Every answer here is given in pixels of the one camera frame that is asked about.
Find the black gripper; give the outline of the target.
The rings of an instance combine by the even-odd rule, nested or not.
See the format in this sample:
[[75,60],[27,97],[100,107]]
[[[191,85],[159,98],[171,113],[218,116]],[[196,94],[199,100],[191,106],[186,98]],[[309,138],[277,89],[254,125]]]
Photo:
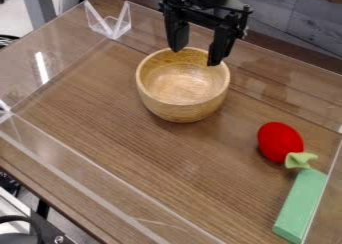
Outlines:
[[247,34],[247,21],[254,9],[239,0],[162,0],[160,12],[168,46],[174,52],[188,44],[191,23],[215,29],[207,65],[218,66],[230,55],[235,39],[242,39]]

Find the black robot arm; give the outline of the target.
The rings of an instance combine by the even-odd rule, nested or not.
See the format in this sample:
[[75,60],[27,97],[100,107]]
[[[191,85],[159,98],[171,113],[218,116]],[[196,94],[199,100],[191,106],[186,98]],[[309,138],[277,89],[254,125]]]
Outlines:
[[207,65],[219,65],[231,53],[235,40],[247,35],[251,6],[239,0],[162,0],[159,6],[170,49],[179,52],[188,45],[190,24],[206,27],[214,31]]

